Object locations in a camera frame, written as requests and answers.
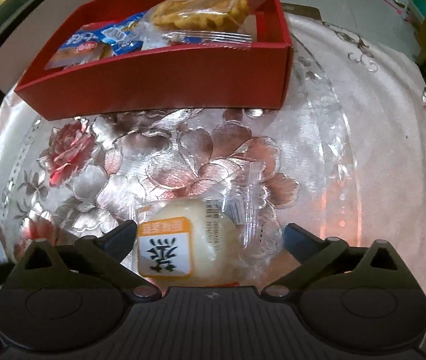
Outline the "red blue cake packet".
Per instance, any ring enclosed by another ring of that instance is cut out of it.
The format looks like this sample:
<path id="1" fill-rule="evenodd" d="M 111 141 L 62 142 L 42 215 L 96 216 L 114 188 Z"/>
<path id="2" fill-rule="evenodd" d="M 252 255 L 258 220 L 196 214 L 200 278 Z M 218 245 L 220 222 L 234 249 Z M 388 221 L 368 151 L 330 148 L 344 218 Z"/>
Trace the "red blue cake packet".
<path id="1" fill-rule="evenodd" d="M 100 30 L 106 26 L 107 22 L 81 26 L 55 51 L 45 70 L 72 68 L 112 56 L 111 46 L 101 40 Z"/>

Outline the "small blue candy packet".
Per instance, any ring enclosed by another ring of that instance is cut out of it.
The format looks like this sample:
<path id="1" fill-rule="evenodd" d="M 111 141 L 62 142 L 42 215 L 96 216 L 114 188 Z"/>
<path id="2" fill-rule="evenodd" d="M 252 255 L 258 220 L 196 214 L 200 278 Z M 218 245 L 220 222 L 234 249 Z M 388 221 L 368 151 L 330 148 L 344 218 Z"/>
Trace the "small blue candy packet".
<path id="1" fill-rule="evenodd" d="M 134 34 L 135 27 L 146 12 L 140 12 L 113 24 L 107 24 L 98 32 L 102 43 L 107 44 L 113 56 L 120 56 L 139 51 L 142 41 Z"/>

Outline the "waffle cookies clear packet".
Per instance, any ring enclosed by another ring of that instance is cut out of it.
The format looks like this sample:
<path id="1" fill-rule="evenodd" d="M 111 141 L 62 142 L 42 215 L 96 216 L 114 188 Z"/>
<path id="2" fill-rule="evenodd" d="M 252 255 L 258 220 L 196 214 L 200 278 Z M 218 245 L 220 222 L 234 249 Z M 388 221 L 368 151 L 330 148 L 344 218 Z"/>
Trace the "waffle cookies clear packet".
<path id="1" fill-rule="evenodd" d="M 223 43 L 248 47 L 245 22 L 267 0 L 166 0 L 145 19 L 145 39 L 162 44 Z"/>

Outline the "pink fly swatter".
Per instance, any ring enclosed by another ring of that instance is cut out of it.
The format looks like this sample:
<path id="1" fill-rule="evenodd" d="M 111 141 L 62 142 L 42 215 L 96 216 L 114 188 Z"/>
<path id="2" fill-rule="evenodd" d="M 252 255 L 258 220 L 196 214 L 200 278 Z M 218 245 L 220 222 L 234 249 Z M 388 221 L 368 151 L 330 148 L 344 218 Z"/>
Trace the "pink fly swatter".
<path id="1" fill-rule="evenodd" d="M 386 3 L 389 7 L 393 8 L 395 12 L 402 17 L 403 20 L 406 20 L 406 14 L 404 9 L 401 9 L 398 5 L 394 4 L 393 2 L 390 2 L 389 0 L 381 0 L 381 1 Z"/>

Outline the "floral tablecloth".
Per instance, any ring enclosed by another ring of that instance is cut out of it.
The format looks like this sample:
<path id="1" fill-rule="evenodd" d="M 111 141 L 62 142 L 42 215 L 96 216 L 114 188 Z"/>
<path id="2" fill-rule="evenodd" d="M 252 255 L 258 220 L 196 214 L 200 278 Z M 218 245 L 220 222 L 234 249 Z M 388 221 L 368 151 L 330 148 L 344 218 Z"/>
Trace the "floral tablecloth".
<path id="1" fill-rule="evenodd" d="M 352 246 L 389 241 L 426 294 L 426 84 L 409 57 L 334 24 L 290 15 L 285 103 L 133 111 L 49 122 L 19 96 L 0 106 L 0 264 L 35 238 L 100 236 L 149 200 L 200 194 L 257 170 L 252 272 L 295 262 L 296 223 Z"/>

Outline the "round white bun packet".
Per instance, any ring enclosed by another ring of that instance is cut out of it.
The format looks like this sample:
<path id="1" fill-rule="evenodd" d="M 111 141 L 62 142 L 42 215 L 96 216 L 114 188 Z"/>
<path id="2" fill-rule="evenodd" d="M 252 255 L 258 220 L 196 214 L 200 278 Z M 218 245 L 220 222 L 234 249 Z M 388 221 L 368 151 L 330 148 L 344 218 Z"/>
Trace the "round white bun packet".
<path id="1" fill-rule="evenodd" d="M 239 284 L 260 250 L 263 169 L 246 162 L 137 205 L 138 274 L 164 289 Z"/>

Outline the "red cardboard box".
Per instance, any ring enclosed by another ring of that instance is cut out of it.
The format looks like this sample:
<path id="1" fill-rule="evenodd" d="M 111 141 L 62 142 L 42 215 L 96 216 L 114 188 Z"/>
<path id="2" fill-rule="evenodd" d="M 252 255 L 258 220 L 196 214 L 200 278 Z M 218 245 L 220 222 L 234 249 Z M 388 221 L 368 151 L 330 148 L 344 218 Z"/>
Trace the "red cardboard box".
<path id="1" fill-rule="evenodd" d="M 47 63 L 84 24 L 110 23 L 163 0 L 93 0 L 79 6 L 31 62 L 15 92 L 45 119 L 177 108 L 278 109 L 293 63 L 280 0 L 255 13 L 257 40 L 248 47 L 177 45 L 49 69 Z"/>

